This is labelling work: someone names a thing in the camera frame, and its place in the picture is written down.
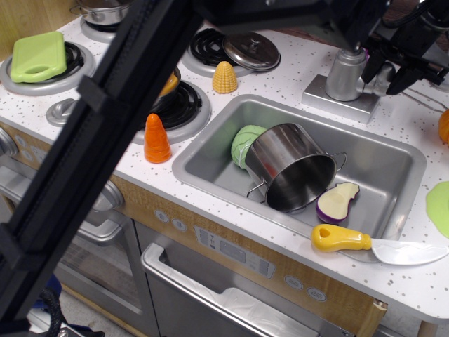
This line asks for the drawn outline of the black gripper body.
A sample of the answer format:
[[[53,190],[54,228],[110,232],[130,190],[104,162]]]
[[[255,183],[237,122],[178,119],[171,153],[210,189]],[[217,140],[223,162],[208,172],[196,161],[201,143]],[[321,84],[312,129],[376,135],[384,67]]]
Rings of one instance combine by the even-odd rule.
[[[441,85],[448,74],[448,55],[436,42],[448,32],[448,2],[423,1],[402,18],[386,21],[383,16],[389,5],[389,1],[378,1],[376,10],[366,15],[369,33],[377,35],[366,40],[368,52],[380,50],[386,62],[398,65],[399,69],[422,70],[420,80]]]

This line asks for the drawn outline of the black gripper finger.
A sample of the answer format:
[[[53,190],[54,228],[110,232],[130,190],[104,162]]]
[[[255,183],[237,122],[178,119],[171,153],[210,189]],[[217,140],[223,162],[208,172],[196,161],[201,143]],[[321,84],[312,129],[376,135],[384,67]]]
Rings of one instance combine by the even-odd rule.
[[[368,55],[369,59],[361,75],[364,83],[370,83],[386,62],[386,58],[380,50],[370,51]]]
[[[386,91],[387,95],[397,95],[423,77],[423,71],[413,67],[402,67],[393,77]]]

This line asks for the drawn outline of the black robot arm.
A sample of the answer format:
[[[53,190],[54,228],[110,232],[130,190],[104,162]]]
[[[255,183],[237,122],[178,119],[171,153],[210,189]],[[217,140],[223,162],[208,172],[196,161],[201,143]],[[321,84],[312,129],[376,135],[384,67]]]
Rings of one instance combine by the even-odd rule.
[[[332,42],[356,48],[367,42],[387,12],[387,1],[138,1],[92,77],[79,84],[81,96],[43,166],[9,223],[1,226],[7,247],[1,250],[1,320],[22,324],[41,287],[86,217],[155,102],[169,72],[203,21],[225,33],[329,25]],[[436,275],[396,294],[381,285],[374,267],[354,272],[345,258],[320,257],[307,239],[289,237],[260,212],[232,222],[235,211],[215,221],[284,258],[309,266],[332,291],[343,284],[358,294],[342,293],[332,309],[347,316],[361,296],[395,304],[429,324],[448,323],[448,259],[412,273]]]

